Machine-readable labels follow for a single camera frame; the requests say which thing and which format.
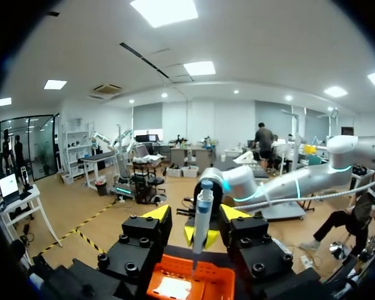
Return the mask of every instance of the jeans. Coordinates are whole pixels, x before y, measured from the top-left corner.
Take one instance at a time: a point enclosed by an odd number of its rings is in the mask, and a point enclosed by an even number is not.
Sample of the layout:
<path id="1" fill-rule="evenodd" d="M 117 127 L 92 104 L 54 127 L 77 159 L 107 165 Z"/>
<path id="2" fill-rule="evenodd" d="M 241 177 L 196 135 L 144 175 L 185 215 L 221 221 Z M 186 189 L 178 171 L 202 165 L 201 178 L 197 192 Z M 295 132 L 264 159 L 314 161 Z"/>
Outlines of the jeans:
<path id="1" fill-rule="evenodd" d="M 314 239 L 322 241 L 332 227 L 346 226 L 347 231 L 356 237 L 356 245 L 351 255 L 357 256 L 365 248 L 368 240 L 368 225 L 359 222 L 353 214 L 346 214 L 344 211 L 333 212 L 326 222 L 314 234 Z"/>

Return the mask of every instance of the orange crate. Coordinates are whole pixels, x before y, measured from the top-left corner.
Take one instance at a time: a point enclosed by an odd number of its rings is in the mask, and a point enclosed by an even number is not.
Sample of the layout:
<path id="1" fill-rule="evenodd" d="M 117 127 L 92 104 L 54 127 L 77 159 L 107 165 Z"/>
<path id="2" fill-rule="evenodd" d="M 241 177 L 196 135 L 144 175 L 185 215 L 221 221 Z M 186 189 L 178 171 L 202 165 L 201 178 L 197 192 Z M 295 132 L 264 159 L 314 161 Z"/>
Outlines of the orange crate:
<path id="1" fill-rule="evenodd" d="M 147 295 L 162 300 L 233 300 L 235 272 L 199 261 L 163 255 L 156 264 Z"/>

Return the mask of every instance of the yellow black hazard tape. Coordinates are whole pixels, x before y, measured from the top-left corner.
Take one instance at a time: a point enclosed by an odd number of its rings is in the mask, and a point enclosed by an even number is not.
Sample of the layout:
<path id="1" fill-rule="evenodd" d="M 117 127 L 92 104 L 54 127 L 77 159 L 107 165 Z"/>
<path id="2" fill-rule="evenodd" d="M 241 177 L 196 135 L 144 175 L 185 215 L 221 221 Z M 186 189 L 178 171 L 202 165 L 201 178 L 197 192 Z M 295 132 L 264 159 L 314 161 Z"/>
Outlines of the yellow black hazard tape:
<path id="1" fill-rule="evenodd" d="M 78 226 L 76 226 L 73 230 L 69 231 L 66 235 L 62 236 L 59 238 L 59 241 L 61 242 L 63 239 L 65 239 L 66 237 L 70 236 L 72 233 L 76 233 L 78 232 L 80 236 L 82 236 L 82 238 L 84 238 L 84 236 L 81 234 L 80 231 L 78 231 L 78 228 L 84 226 L 85 224 L 87 224 L 89 221 L 93 220 L 95 217 L 97 217 L 98 215 L 102 214 L 104 211 L 106 211 L 107 209 L 111 208 L 111 206 L 113 206 L 114 204 L 116 204 L 117 201 L 114 201 L 113 203 L 111 203 L 110 205 L 107 205 L 105 208 L 103 208 L 102 210 L 100 210 L 97 214 L 95 214 L 93 217 L 90 217 L 89 219 L 85 220 L 84 222 L 82 222 L 81 224 L 79 224 Z M 51 248 L 53 248 L 54 246 L 58 245 L 58 242 L 54 242 L 52 243 L 49 247 L 43 249 L 41 252 L 39 252 L 37 255 L 35 255 L 33 258 L 35 258 L 36 256 L 39 256 L 39 255 L 42 255 L 43 253 L 47 252 L 48 250 L 50 250 Z"/>
<path id="2" fill-rule="evenodd" d="M 76 230 L 71 230 L 69 231 L 66 235 L 62 236 L 59 238 L 59 241 L 61 242 L 63 239 L 65 239 L 66 237 L 70 236 L 72 233 L 75 233 Z M 52 243 L 49 247 L 43 249 L 43 251 L 39 252 L 36 256 L 39 256 L 39 255 L 42 255 L 43 253 L 45 253 L 46 251 L 50 250 L 51 248 L 53 248 L 55 245 L 58 245 L 58 242 L 54 242 Z"/>
<path id="3" fill-rule="evenodd" d="M 76 226 L 75 229 L 78 229 L 82 226 L 84 226 L 86 223 L 92 221 L 95 217 L 99 216 L 100 214 L 102 214 L 104 211 L 106 211 L 107 209 L 111 208 L 111 206 L 113 206 L 114 204 L 116 204 L 117 201 L 114 201 L 113 203 L 111 203 L 110 205 L 107 205 L 105 208 L 103 208 L 102 210 L 100 210 L 97 214 L 95 214 L 93 217 L 90 217 L 89 219 L 83 221 L 81 224 L 79 224 L 78 226 Z"/>
<path id="4" fill-rule="evenodd" d="M 98 245 L 96 245 L 94 242 L 92 242 L 92 240 L 89 239 L 87 236 L 85 236 L 81 231 L 75 229 L 75 232 L 78 233 L 81 236 L 81 238 L 83 238 L 85 241 L 87 241 L 90 244 L 90 246 L 92 246 L 94 249 L 96 249 L 100 253 L 104 253 L 103 249 L 101 249 Z"/>

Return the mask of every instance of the sneaker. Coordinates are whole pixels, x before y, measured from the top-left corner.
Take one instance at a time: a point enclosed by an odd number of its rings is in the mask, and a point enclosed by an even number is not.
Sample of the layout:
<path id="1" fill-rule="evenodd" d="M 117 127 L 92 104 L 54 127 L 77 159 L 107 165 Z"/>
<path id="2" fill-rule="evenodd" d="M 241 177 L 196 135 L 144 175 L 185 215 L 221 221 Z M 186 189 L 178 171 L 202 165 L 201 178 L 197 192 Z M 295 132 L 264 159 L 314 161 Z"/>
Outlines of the sneaker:
<path id="1" fill-rule="evenodd" d="M 311 251 L 317 251 L 319 248 L 319 245 L 321 243 L 319 241 L 313 240 L 312 242 L 309 242 L 308 244 L 301 243 L 299 248 L 303 250 L 311 250 Z"/>

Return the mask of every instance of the syringe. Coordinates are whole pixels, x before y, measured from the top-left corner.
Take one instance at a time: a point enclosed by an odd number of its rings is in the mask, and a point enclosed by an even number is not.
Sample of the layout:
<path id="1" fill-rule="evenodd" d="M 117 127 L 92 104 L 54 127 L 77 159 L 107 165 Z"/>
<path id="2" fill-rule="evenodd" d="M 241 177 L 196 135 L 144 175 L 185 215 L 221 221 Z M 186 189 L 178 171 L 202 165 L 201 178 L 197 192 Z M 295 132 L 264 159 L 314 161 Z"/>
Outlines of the syringe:
<path id="1" fill-rule="evenodd" d="M 194 216 L 194 233 L 193 233 L 193 270 L 196 270 L 199 255 L 204 249 L 207 234 L 209 231 L 211 210 L 213 209 L 213 182 L 203 180 L 201 182 L 201 192 L 197 195 L 196 214 Z"/>

